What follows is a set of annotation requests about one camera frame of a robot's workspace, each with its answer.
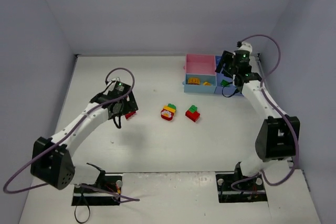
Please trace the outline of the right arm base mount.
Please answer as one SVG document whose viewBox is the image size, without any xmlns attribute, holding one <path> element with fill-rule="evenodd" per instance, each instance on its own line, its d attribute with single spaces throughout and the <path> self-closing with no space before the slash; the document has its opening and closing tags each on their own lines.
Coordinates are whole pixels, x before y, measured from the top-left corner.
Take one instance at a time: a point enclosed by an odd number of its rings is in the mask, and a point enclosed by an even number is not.
<svg viewBox="0 0 336 224">
<path fill-rule="evenodd" d="M 232 184 L 242 178 L 237 178 L 234 173 L 216 173 L 215 176 L 218 202 L 221 204 L 268 201 L 261 175 L 240 182 L 234 185 L 234 188 Z"/>
</svg>

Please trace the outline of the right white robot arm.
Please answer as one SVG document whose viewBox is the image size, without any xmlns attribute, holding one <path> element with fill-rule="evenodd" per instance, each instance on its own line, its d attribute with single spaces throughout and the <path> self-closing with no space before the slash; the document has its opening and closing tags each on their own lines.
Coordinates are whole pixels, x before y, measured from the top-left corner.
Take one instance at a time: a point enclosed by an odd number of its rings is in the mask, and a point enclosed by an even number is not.
<svg viewBox="0 0 336 224">
<path fill-rule="evenodd" d="M 235 175 L 239 179 L 259 174 L 273 164 L 288 157 L 297 157 L 300 121 L 289 116 L 269 95 L 261 76 L 252 72 L 250 52 L 239 49 L 224 51 L 215 72 L 232 79 L 234 94 L 241 93 L 263 119 L 255 140 L 251 157 L 237 163 Z"/>
</svg>

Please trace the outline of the green square lego brick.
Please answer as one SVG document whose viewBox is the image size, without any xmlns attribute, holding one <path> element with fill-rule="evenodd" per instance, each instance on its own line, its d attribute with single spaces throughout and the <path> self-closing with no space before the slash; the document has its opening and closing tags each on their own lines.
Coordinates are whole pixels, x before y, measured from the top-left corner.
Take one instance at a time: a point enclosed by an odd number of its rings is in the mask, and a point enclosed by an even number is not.
<svg viewBox="0 0 336 224">
<path fill-rule="evenodd" d="M 226 81 L 226 80 L 222 80 L 222 81 L 221 81 L 221 86 L 222 86 L 222 87 L 229 86 L 230 84 L 231 84 L 231 83 L 228 82 L 228 81 Z"/>
</svg>

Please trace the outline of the flower lego stack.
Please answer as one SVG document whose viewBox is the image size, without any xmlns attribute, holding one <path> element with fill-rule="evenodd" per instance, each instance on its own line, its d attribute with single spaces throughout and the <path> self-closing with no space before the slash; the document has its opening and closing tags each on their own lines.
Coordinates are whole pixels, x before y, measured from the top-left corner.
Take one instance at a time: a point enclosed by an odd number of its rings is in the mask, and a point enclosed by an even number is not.
<svg viewBox="0 0 336 224">
<path fill-rule="evenodd" d="M 175 113 L 176 113 L 176 106 L 174 104 L 169 103 L 162 108 L 160 116 L 162 119 L 166 121 L 171 121 L 173 120 Z"/>
</svg>

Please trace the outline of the yellow rounded lego brick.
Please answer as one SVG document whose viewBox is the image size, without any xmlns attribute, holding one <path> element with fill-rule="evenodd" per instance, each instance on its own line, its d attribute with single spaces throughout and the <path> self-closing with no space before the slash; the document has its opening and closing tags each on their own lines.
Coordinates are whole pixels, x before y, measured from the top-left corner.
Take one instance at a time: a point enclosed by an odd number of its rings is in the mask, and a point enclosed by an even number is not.
<svg viewBox="0 0 336 224">
<path fill-rule="evenodd" d="M 197 77 L 190 77 L 187 81 L 188 85 L 200 85 L 200 79 Z"/>
</svg>

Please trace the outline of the red yellow green lego figure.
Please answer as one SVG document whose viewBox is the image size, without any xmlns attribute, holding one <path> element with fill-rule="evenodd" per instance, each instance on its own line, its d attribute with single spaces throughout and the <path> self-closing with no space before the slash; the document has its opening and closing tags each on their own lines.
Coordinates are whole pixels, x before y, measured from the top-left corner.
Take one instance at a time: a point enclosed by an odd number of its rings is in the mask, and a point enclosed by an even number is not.
<svg viewBox="0 0 336 224">
<path fill-rule="evenodd" d="M 127 113 L 124 117 L 125 117 L 126 120 L 128 120 L 129 118 L 131 118 L 135 114 L 136 114 L 136 111 L 132 111 L 132 112 Z"/>
</svg>

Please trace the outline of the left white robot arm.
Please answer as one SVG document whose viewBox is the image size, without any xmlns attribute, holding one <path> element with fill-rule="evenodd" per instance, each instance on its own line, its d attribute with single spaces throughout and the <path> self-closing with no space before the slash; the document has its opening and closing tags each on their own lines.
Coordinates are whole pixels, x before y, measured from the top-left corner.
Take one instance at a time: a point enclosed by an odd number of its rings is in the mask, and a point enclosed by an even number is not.
<svg viewBox="0 0 336 224">
<path fill-rule="evenodd" d="M 30 173 L 59 190 L 68 185 L 99 186 L 105 171 L 92 163 L 75 165 L 72 157 L 98 126 L 112 120 L 120 129 L 122 116 L 137 110 L 130 85 L 110 81 L 69 125 L 48 139 L 40 137 L 35 141 Z"/>
</svg>

